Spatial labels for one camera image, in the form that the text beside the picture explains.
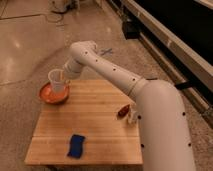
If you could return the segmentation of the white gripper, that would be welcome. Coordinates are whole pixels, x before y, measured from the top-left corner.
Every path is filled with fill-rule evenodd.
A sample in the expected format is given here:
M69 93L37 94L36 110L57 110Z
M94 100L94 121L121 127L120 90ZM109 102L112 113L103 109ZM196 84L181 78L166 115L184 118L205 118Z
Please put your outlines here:
M70 58L63 65L63 71L66 79L77 79L83 71L83 65L77 62L75 59Z

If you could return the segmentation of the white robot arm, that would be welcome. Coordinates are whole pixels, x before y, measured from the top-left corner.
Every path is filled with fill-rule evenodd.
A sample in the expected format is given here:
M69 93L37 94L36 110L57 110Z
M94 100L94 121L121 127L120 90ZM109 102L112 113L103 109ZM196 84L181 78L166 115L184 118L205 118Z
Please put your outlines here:
M171 83L145 79L97 54L93 41L75 42L64 64L69 80L88 66L136 103L143 171L196 171L184 103Z

